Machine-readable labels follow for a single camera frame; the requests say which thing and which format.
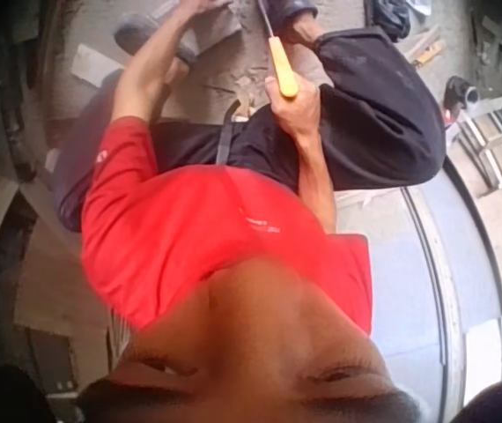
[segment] black bag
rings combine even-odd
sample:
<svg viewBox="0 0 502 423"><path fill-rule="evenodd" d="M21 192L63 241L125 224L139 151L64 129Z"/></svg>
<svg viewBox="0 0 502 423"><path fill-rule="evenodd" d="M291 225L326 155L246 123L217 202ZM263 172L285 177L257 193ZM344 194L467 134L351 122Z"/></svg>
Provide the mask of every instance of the black bag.
<svg viewBox="0 0 502 423"><path fill-rule="evenodd" d="M367 12L372 14L369 25L380 26L393 42L408 36L411 24L406 0L368 0L366 3Z"/></svg>

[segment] shoe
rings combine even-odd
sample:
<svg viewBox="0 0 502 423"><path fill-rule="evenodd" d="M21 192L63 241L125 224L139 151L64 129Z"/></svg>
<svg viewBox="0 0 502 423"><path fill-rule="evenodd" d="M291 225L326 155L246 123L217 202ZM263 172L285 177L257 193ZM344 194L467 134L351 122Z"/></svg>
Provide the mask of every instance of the shoe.
<svg viewBox="0 0 502 423"><path fill-rule="evenodd" d="M135 56L158 28L159 24L147 15L126 13L122 15L114 31L114 40L122 50L130 56ZM177 48L177 57L190 68L196 62L195 53L182 44Z"/></svg>
<svg viewBox="0 0 502 423"><path fill-rule="evenodd" d="M314 18L318 8L313 0L262 0L269 17L273 33L280 33L284 25L305 11L310 11Z"/></svg>

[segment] man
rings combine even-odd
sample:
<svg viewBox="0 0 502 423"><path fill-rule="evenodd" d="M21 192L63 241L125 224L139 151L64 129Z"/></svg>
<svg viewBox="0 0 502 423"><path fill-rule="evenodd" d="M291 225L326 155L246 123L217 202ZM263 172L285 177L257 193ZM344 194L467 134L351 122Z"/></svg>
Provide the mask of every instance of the man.
<svg viewBox="0 0 502 423"><path fill-rule="evenodd" d="M275 31L311 48L335 87L297 76L287 100L268 78L271 104L227 135L151 125L189 71L183 32L216 3L181 0L146 42L143 25L120 32L126 49L143 46L79 118L55 171L87 277L137 330L79 399L85 417L418 421L369 339L367 242L335 235L333 191L433 177L445 157L439 108L380 31L324 33L307 0L271 0Z"/></svg>

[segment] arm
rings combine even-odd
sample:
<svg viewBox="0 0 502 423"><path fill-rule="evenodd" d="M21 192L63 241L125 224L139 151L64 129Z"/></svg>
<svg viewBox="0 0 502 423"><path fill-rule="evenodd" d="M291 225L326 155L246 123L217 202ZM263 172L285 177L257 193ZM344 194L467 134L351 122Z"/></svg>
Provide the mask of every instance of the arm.
<svg viewBox="0 0 502 423"><path fill-rule="evenodd" d="M181 0L171 17L130 60L116 87L112 120L136 116L149 122L190 20L225 0Z"/></svg>
<svg viewBox="0 0 502 423"><path fill-rule="evenodd" d="M299 94L294 100L287 100L280 94L274 78L267 78L266 90L280 127L292 137L298 149L300 199L325 232L334 234L336 203L319 132L320 90L300 75L296 75L296 79Z"/></svg>

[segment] red t-shirt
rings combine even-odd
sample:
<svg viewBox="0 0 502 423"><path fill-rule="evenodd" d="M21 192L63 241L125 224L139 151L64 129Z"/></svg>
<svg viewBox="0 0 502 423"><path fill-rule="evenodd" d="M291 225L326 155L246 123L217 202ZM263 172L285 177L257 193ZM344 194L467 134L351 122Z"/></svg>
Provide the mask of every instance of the red t-shirt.
<svg viewBox="0 0 502 423"><path fill-rule="evenodd" d="M370 333L363 236L326 235L295 194L250 170L199 165L159 174L150 132L135 117L107 129L82 227L88 279L137 328L214 271L268 255L316 284Z"/></svg>

